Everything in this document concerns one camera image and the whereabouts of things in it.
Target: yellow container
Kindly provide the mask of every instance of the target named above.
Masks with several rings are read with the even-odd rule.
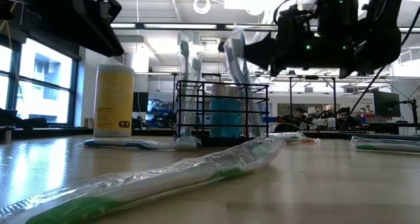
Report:
[[[94,136],[131,136],[133,87],[132,68],[108,64],[98,66],[94,100]]]

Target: wooden table surface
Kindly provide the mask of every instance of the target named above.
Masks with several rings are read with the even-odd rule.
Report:
[[[88,138],[0,145],[0,206],[96,175],[161,168],[214,152],[77,145]],[[95,223],[420,222],[420,155],[356,152],[348,143],[289,145],[270,166],[249,175],[160,198]]]

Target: black wire holder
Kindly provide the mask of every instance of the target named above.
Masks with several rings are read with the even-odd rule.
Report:
[[[215,96],[205,92],[206,85],[235,85],[238,88],[240,95],[238,97],[232,96]],[[212,81],[189,81],[189,80],[179,80],[177,81],[177,111],[178,111],[178,118],[177,118],[177,137],[180,137],[181,127],[192,127],[195,129],[196,133],[198,134],[201,131],[201,134],[204,134],[205,129],[210,127],[244,127],[245,128],[245,138],[249,138],[249,128],[252,127],[265,127],[266,128],[266,136],[268,137],[268,85],[261,85],[261,84],[252,84],[252,83],[223,83],[223,82],[212,82]],[[182,90],[185,88],[193,88],[196,89],[195,94],[182,94]],[[182,101],[184,98],[194,97],[195,98],[195,109],[183,109],[182,108]],[[210,110],[205,109],[204,102],[205,99],[238,99],[248,105],[250,100],[254,100],[257,104],[265,102],[265,109],[263,111],[250,111],[248,106],[242,107],[245,110]],[[186,124],[182,123],[182,113],[183,112],[195,112],[196,115],[196,123],[193,124]],[[206,114],[210,114],[212,112],[232,112],[232,113],[242,113],[245,114],[245,124],[242,125],[211,125],[211,124],[204,124],[204,116]],[[266,115],[267,119],[264,125],[249,125],[248,118],[249,114],[258,114],[258,115]]]

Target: label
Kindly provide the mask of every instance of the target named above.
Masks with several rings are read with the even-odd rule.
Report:
[[[117,72],[96,77],[95,129],[130,131],[134,77]]]

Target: plastic wrapper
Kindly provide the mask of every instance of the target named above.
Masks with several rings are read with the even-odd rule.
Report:
[[[188,38],[183,36],[180,42],[180,72],[178,80],[199,81],[201,79],[201,57],[197,55],[195,46],[188,43]],[[181,94],[196,95],[197,83],[185,83],[182,85]],[[195,109],[194,97],[181,97],[182,109]],[[183,112],[181,120],[183,124],[194,124],[196,117],[191,112]],[[183,126],[180,131],[181,136],[191,136],[191,127]]]
[[[251,83],[251,78],[249,76],[249,70],[247,67],[247,62],[243,58],[243,46],[245,45],[245,34],[244,31],[240,28],[235,28],[232,31],[231,38],[226,41],[224,44],[224,52],[226,53],[226,64],[229,67],[230,75],[235,83]],[[248,97],[254,97],[252,88],[244,88],[240,90],[240,96],[245,97],[246,92]],[[248,100],[248,105],[243,101],[243,107],[248,107],[249,111],[257,112],[258,106],[255,100]],[[261,117],[252,113],[248,116],[248,123],[250,125],[262,125],[263,120]],[[253,127],[252,129],[253,136],[259,137],[263,136],[265,129],[261,127]]]
[[[353,136],[350,145],[357,150],[420,152],[420,141],[403,141],[397,139],[370,139]]]
[[[164,192],[241,175],[273,161],[285,142],[259,137],[222,152],[140,172],[101,175],[0,209],[0,223],[80,223]]]
[[[86,140],[83,145],[89,147],[102,147],[102,146],[122,146],[139,148],[143,150],[150,149],[175,149],[175,150],[189,150],[195,149],[200,146],[201,141],[192,136],[185,136],[177,139],[175,142],[156,142],[146,139],[136,138],[103,138],[97,137]]]
[[[320,139],[308,138],[301,132],[269,133],[269,137],[289,143],[320,143]]]

